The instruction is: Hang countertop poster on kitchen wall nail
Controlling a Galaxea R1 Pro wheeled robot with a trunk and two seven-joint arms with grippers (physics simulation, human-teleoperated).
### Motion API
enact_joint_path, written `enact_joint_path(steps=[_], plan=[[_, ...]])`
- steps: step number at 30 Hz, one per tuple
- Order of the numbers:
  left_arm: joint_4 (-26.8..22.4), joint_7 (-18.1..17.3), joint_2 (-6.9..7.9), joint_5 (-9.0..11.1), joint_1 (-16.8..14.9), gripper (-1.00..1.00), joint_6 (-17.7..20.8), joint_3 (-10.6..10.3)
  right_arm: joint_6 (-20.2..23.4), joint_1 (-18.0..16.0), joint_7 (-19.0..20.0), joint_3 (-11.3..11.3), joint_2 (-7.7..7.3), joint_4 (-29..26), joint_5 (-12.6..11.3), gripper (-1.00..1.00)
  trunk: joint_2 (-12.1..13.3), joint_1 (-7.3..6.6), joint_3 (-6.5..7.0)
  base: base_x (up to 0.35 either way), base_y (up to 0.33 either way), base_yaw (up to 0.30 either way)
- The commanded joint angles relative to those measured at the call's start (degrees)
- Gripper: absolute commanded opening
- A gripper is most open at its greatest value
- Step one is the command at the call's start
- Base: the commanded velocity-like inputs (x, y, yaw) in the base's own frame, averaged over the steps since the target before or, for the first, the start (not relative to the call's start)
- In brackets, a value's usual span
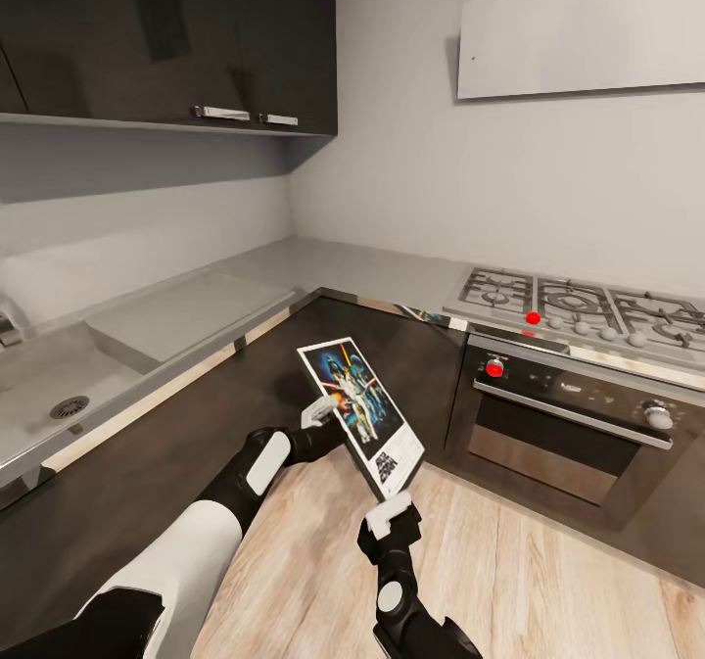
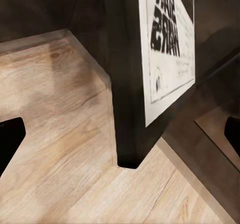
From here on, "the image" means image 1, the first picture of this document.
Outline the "poster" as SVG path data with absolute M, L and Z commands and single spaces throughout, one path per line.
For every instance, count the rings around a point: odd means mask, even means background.
M 428 449 L 351 333 L 291 345 L 289 350 L 318 399 L 338 405 L 344 445 L 378 500 L 406 491 Z

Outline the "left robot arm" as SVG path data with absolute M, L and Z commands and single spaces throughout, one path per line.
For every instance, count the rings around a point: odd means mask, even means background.
M 302 430 L 261 427 L 179 518 L 57 628 L 0 659 L 189 659 L 241 542 L 283 467 L 326 457 L 348 439 L 338 401 L 302 412 Z M 272 491 L 270 491 L 272 493 Z

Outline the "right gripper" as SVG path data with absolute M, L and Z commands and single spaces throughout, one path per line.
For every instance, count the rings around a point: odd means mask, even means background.
M 374 533 L 368 530 L 366 517 L 363 518 L 356 542 L 369 560 L 378 565 L 384 555 L 394 551 L 404 553 L 407 559 L 412 559 L 409 546 L 421 539 L 418 528 L 420 521 L 422 521 L 421 515 L 411 501 L 402 513 L 390 519 L 390 534 L 378 541 Z

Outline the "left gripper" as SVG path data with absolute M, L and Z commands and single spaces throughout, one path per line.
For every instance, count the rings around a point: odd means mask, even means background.
M 307 463 L 326 457 L 328 452 L 343 445 L 348 439 L 339 418 L 327 419 L 318 427 L 309 427 L 303 431 L 310 440 L 310 454 Z

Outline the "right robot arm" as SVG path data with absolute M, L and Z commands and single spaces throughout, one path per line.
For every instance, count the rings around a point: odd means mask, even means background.
M 440 625 L 418 599 L 409 546 L 421 539 L 421 515 L 407 491 L 368 513 L 357 544 L 377 566 L 378 589 L 373 634 L 387 659 L 483 659 L 482 652 L 450 617 Z

